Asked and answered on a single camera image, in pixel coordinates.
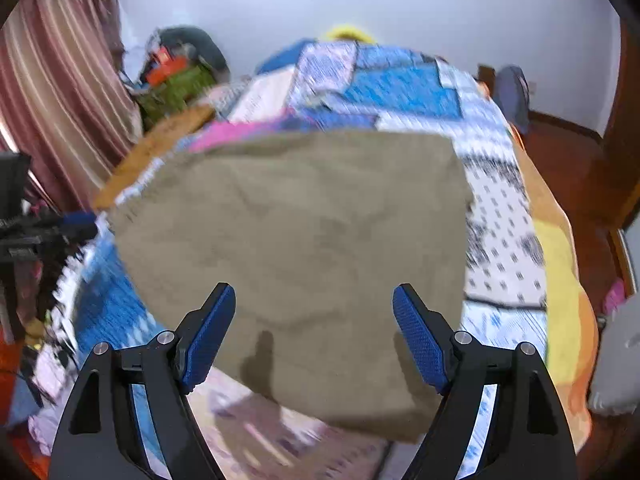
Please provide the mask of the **olive green pants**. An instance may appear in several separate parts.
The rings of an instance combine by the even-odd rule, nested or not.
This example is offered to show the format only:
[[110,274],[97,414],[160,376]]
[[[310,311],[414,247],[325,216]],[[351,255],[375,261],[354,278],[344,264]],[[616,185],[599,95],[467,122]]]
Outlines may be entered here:
[[392,312],[396,286],[460,322],[472,193],[431,133],[285,132],[168,159],[110,214],[145,307],[176,327],[219,282],[235,315],[216,367],[331,425],[424,434],[439,398]]

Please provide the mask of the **striped pink curtain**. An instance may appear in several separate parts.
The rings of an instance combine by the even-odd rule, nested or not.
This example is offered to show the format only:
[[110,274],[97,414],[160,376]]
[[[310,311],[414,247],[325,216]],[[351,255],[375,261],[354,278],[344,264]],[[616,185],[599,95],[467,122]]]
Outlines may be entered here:
[[90,208],[142,138],[123,54],[118,0],[18,0],[1,27],[1,125],[59,210]]

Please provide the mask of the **orange yellow bed sheet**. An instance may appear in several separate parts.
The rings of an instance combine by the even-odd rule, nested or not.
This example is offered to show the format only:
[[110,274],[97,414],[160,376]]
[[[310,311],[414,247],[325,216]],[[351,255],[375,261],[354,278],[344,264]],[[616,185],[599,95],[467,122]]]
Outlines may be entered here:
[[570,220],[526,153],[518,129],[509,128],[530,201],[535,232],[544,253],[547,278],[548,347],[546,362],[564,408],[574,448],[591,434],[588,387],[599,335],[591,302],[579,281]]

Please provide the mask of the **orange paw print cloth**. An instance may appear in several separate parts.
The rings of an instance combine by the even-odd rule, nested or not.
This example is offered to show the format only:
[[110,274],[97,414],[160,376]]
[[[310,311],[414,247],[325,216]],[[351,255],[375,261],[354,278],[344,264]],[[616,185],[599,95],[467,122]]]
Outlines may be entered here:
[[213,107],[205,104],[191,106],[158,122],[115,168],[93,199],[92,209],[110,209],[117,196],[125,188],[133,185],[154,159],[167,154],[178,141],[194,133],[214,117]]

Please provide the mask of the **green bag clutter pile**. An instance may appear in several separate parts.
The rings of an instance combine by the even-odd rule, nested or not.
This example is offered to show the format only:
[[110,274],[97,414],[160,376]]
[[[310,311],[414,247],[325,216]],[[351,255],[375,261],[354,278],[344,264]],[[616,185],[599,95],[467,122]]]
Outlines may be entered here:
[[144,47],[137,75],[124,75],[122,81],[149,131],[228,76],[227,60],[212,37],[199,27],[180,25],[157,29]]

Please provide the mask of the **patchwork blue bed quilt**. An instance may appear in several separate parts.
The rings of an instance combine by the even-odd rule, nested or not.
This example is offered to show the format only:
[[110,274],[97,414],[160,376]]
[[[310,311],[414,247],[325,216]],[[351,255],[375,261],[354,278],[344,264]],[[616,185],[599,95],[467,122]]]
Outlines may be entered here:
[[[147,162],[116,196],[131,205],[157,184],[158,172],[184,158],[258,136],[353,128],[436,134],[450,140],[473,194],[460,325],[484,344],[522,340],[547,347],[546,260],[516,159],[516,135],[467,72],[419,52],[355,41],[308,42],[274,58],[242,84],[209,95],[218,118]],[[94,344],[142,344],[160,332],[125,269],[105,214],[98,232],[70,257],[58,281],[53,339],[36,364],[36,381],[53,404],[28,421],[50,453],[64,404]],[[355,479],[388,474],[388,454],[404,445],[329,426],[279,408],[221,370],[212,370],[191,403],[210,448],[235,479]]]

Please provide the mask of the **yellow curved pillow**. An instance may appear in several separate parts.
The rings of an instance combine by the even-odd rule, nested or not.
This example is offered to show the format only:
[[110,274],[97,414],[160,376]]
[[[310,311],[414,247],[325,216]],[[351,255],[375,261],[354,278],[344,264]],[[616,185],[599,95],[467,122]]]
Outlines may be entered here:
[[363,30],[352,25],[337,25],[323,36],[328,41],[357,41],[362,44],[376,44],[376,40]]

